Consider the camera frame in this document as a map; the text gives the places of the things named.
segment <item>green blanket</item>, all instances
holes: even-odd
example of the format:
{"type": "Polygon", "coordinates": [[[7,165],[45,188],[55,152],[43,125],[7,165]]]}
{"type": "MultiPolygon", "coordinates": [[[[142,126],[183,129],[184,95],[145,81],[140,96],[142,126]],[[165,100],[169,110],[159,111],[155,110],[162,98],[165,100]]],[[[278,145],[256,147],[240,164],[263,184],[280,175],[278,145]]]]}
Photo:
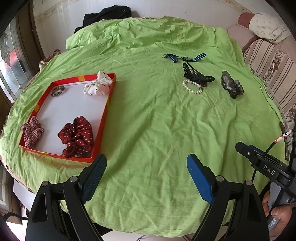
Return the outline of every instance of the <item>green blanket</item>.
{"type": "MultiPolygon", "coordinates": [[[[195,153],[216,175],[228,181],[250,179],[249,161],[235,151],[242,141],[266,150],[281,135],[276,106],[264,85],[245,65],[238,44],[222,28],[178,18],[101,21],[66,41],[68,51],[54,58],[13,105],[0,140],[0,155],[29,188],[41,182],[64,182],[84,163],[51,158],[18,146],[20,126],[55,80],[116,73],[102,141],[106,172],[86,209],[91,219],[123,231],[176,237],[193,233],[208,208],[186,168],[195,153]],[[204,75],[216,78],[200,95],[182,86],[182,61],[165,53],[193,58],[204,75]],[[220,83],[223,70],[244,87],[231,99],[220,83]]],[[[284,159],[284,143],[271,151],[284,159]]],[[[261,191],[267,180],[257,174],[261,191]]],[[[225,222],[230,218],[228,209],[225,222]]]]}

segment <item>pearl bracelet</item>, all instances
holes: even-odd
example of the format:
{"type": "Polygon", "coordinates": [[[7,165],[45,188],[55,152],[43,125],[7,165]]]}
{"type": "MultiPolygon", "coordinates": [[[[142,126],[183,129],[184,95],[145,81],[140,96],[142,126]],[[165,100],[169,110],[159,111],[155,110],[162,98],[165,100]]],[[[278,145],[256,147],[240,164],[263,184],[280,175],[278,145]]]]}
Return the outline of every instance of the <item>pearl bracelet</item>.
{"type": "Polygon", "coordinates": [[[183,80],[183,87],[184,87],[186,90],[188,90],[189,92],[194,93],[194,94],[200,94],[200,93],[202,92],[202,87],[200,86],[200,84],[198,84],[198,83],[196,83],[196,82],[194,82],[194,81],[192,81],[192,80],[183,80]],[[190,88],[186,85],[186,83],[196,85],[197,87],[199,87],[199,90],[194,91],[194,90],[190,89],[190,88]]]}

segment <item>red polka dot scrunchie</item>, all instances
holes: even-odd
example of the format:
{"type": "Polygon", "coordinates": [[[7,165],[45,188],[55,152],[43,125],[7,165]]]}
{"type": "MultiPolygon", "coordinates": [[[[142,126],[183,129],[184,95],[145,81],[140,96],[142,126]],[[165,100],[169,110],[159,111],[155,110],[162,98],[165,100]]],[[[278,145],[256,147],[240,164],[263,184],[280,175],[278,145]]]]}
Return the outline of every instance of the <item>red polka dot scrunchie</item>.
{"type": "Polygon", "coordinates": [[[83,116],[76,117],[73,124],[67,123],[57,135],[67,145],[62,153],[66,158],[88,152],[94,145],[91,125],[83,116]]]}

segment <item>blue gripper pad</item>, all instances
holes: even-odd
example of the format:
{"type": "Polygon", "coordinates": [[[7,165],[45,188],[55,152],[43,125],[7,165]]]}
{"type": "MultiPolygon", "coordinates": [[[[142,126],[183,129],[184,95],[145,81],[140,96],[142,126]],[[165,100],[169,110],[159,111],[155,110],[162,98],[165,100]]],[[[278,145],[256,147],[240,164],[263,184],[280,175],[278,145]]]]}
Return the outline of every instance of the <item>blue gripper pad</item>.
{"type": "Polygon", "coordinates": [[[203,165],[201,164],[201,167],[196,163],[194,158],[198,158],[194,154],[190,154],[187,157],[187,169],[202,197],[203,200],[207,201],[208,204],[212,204],[214,202],[214,197],[212,195],[212,186],[206,179],[205,175],[203,174],[201,168],[203,165]]]}

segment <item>scrunchie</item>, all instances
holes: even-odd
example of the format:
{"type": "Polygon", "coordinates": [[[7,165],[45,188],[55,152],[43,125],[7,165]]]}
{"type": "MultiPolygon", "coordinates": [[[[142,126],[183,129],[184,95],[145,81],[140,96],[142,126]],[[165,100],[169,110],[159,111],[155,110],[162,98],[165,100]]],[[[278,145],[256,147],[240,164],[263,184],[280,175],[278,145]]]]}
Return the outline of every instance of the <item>scrunchie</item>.
{"type": "Polygon", "coordinates": [[[67,145],[62,153],[66,158],[88,152],[94,145],[91,125],[83,116],[76,117],[73,124],[67,123],[58,133],[58,137],[67,145]]]}
{"type": "Polygon", "coordinates": [[[33,148],[44,132],[36,115],[29,122],[23,124],[20,129],[24,132],[25,146],[28,148],[33,148]]]}
{"type": "Polygon", "coordinates": [[[112,84],[112,79],[103,71],[99,71],[96,79],[85,84],[83,93],[89,95],[107,95],[112,84]]]}

